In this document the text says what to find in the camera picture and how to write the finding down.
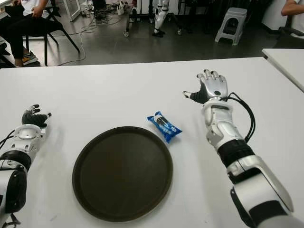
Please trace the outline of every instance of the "white shirt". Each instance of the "white shirt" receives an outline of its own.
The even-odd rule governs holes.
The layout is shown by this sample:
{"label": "white shirt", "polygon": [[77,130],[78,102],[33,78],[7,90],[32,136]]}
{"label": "white shirt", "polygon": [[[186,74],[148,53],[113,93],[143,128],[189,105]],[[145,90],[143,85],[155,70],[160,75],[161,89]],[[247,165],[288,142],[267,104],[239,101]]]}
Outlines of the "white shirt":
{"label": "white shirt", "polygon": [[[304,0],[294,0],[297,4],[304,5]],[[304,32],[304,13],[294,15],[291,23],[291,27],[293,29],[299,30],[300,32]]]}
{"label": "white shirt", "polygon": [[[23,15],[26,16],[28,14],[32,14],[33,7],[38,6],[40,3],[40,0],[21,0],[21,4],[24,8]],[[46,10],[43,11],[42,13],[43,18],[48,17],[48,12]]]}

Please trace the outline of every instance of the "wrapped snack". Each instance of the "wrapped snack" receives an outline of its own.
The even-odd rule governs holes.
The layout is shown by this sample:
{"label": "wrapped snack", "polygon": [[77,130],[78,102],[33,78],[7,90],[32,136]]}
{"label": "wrapped snack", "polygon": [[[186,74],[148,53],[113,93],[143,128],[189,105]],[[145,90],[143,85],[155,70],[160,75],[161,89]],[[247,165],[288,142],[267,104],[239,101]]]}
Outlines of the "wrapped snack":
{"label": "wrapped snack", "polygon": [[151,121],[158,128],[158,130],[161,131],[163,136],[165,136],[167,143],[170,142],[171,138],[182,132],[180,129],[171,124],[160,111],[155,113],[155,116],[147,117],[147,119]]}

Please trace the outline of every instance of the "white table edge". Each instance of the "white table edge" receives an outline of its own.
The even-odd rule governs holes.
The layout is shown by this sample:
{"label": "white table edge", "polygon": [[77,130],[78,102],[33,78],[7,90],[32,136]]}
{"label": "white table edge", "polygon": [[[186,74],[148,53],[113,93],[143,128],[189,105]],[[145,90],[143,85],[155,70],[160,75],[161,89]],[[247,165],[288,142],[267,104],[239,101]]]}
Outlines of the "white table edge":
{"label": "white table edge", "polygon": [[278,71],[280,71],[285,77],[289,79],[296,87],[298,87],[304,93],[304,86],[295,79],[287,70],[283,69],[283,67],[279,67],[279,63],[267,53],[267,49],[263,49],[262,52],[267,56],[267,61],[274,66]]}

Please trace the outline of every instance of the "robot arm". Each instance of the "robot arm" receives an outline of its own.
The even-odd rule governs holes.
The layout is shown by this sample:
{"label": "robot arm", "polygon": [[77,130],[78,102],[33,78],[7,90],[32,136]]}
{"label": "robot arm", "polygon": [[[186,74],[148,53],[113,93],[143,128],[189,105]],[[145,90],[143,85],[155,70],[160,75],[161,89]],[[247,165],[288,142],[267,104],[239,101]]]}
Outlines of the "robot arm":
{"label": "robot arm", "polygon": [[[51,116],[35,114],[38,107],[33,105],[24,112],[23,125],[15,129],[9,148],[0,156],[0,228],[20,224],[13,213],[25,204],[27,173],[45,137],[44,122]],[[7,223],[9,216],[12,222]]]}
{"label": "robot arm", "polygon": [[214,147],[234,184],[230,191],[237,210],[246,225],[254,227],[301,227],[304,223],[292,217],[292,200],[265,162],[255,155],[232,121],[232,106],[225,77],[217,72],[198,74],[200,91],[186,98],[203,104],[207,141]]}

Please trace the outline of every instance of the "person's arm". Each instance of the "person's arm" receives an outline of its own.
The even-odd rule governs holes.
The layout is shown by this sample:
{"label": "person's arm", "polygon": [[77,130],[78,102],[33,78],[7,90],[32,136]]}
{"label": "person's arm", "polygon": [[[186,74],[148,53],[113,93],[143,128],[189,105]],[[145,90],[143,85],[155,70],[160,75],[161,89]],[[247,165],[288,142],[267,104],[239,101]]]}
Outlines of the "person's arm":
{"label": "person's arm", "polygon": [[42,16],[43,10],[46,7],[48,0],[40,0],[38,6],[33,7],[33,17],[40,18]]}
{"label": "person's arm", "polygon": [[287,0],[281,13],[282,16],[290,16],[304,13],[304,5],[297,4],[295,0]]}

